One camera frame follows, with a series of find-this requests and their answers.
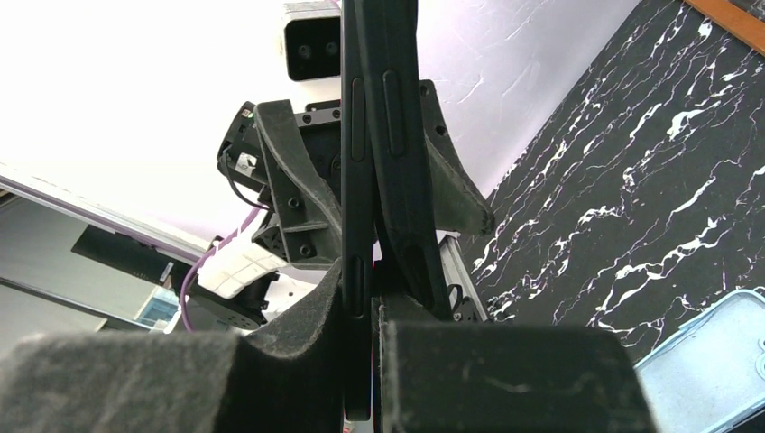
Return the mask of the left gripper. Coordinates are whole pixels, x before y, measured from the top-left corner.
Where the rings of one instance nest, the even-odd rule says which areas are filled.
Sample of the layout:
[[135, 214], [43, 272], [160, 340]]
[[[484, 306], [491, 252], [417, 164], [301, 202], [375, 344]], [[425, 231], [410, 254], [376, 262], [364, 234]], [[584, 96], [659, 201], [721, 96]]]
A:
[[[435, 227], [487, 235], [495, 216], [465, 171], [450, 138], [433, 81], [419, 82], [433, 188]], [[287, 261], [326, 270], [341, 255], [340, 100], [310, 103], [294, 115], [290, 101], [255, 106], [263, 162]]]

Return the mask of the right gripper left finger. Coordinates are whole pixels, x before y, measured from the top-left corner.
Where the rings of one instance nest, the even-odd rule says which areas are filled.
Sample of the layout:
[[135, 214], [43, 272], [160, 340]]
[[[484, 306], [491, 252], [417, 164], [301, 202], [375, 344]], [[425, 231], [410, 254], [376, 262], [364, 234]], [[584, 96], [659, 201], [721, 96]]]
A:
[[1, 361], [4, 432], [338, 432], [342, 306], [335, 263], [248, 336], [31, 337]]

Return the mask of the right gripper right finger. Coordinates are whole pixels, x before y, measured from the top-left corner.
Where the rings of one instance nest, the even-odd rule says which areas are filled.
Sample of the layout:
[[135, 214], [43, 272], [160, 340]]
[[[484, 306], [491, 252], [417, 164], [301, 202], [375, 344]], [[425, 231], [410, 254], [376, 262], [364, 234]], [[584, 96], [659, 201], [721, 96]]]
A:
[[631, 360], [609, 332], [440, 321], [381, 298], [379, 432], [653, 432]]

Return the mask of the light blue phone case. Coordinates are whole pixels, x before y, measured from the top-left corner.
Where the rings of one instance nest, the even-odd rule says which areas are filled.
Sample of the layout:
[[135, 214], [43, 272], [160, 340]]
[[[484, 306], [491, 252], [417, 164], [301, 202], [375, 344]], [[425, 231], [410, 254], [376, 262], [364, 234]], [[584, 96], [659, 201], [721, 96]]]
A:
[[764, 411], [764, 298], [736, 290], [636, 366], [660, 432], [728, 432]]

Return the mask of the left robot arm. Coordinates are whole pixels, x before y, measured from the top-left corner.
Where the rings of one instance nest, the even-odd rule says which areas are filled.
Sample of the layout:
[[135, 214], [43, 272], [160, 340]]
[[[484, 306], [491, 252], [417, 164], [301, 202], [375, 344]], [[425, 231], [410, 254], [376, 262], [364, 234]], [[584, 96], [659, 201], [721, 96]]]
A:
[[[485, 235], [494, 229], [493, 211], [466, 174], [448, 136], [434, 83], [421, 81], [420, 91], [436, 228]], [[258, 192], [257, 206], [230, 236], [210, 246], [196, 275], [186, 280], [188, 292], [199, 303], [246, 330], [267, 323], [290, 305], [293, 293], [267, 290], [280, 268], [323, 270], [339, 254], [327, 244], [328, 224], [318, 208], [304, 206], [303, 193], [281, 166], [267, 169], [254, 109], [254, 103], [245, 102], [236, 114], [217, 152], [217, 168], [235, 188]]]

